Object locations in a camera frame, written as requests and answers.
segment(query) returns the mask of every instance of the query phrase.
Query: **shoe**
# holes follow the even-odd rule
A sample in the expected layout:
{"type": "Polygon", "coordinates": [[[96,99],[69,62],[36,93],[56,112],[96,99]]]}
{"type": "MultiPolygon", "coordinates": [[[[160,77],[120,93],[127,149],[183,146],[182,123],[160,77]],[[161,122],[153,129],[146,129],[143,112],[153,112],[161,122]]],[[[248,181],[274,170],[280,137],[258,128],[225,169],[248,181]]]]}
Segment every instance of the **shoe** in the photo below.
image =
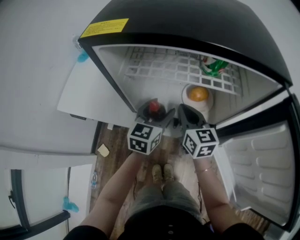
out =
{"type": "Polygon", "coordinates": [[[158,164],[155,164],[152,168],[152,177],[153,183],[161,183],[163,181],[163,175],[161,171],[161,167],[158,164]]]}
{"type": "Polygon", "coordinates": [[[164,166],[164,177],[166,182],[174,181],[174,170],[171,164],[164,166]]]}

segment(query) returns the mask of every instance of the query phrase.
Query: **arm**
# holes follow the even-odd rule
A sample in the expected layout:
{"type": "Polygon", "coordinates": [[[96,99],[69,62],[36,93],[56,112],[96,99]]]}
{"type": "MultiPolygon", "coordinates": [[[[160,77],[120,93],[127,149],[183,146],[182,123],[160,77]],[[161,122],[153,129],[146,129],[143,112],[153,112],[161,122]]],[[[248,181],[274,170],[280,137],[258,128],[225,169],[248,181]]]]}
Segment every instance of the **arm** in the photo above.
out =
{"type": "Polygon", "coordinates": [[[242,223],[230,208],[225,189],[210,168],[210,158],[195,159],[194,164],[205,208],[213,228],[222,233],[230,226],[242,223]]]}
{"type": "Polygon", "coordinates": [[[118,171],[109,179],[101,191],[93,210],[80,225],[89,225],[102,230],[107,237],[113,231],[122,207],[135,177],[142,165],[138,153],[132,153],[118,171]]]}

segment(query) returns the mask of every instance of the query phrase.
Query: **pants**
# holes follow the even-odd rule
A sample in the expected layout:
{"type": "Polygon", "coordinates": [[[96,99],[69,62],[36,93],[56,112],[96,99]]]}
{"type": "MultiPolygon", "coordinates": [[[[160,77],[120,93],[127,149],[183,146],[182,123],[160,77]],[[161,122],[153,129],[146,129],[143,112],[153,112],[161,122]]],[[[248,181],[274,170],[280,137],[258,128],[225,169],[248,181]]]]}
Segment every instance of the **pants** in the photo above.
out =
{"type": "Polygon", "coordinates": [[[163,191],[155,186],[144,186],[137,194],[129,217],[145,209],[162,205],[184,210],[199,221],[201,219],[198,204],[189,191],[177,181],[167,182],[163,191]]]}

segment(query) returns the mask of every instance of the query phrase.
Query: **white wall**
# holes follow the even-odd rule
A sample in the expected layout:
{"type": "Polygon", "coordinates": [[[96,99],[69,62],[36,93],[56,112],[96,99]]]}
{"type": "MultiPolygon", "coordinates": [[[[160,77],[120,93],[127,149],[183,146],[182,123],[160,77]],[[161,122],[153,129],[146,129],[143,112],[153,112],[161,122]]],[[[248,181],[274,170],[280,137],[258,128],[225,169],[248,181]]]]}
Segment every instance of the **white wall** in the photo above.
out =
{"type": "Polygon", "coordinates": [[[80,35],[108,0],[0,3],[0,145],[89,153],[96,121],[56,110],[80,35]]]}

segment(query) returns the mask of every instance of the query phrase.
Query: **wire rack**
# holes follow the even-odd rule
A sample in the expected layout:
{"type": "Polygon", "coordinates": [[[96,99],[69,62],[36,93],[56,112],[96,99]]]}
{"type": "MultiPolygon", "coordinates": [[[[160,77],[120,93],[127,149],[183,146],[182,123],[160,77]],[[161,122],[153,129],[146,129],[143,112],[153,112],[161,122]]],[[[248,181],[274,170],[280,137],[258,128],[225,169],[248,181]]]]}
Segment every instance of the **wire rack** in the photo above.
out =
{"type": "Polygon", "coordinates": [[[134,47],[125,76],[138,79],[167,79],[241,95],[239,68],[228,64],[219,77],[201,71],[201,56],[196,53],[155,47],[134,47]]]}

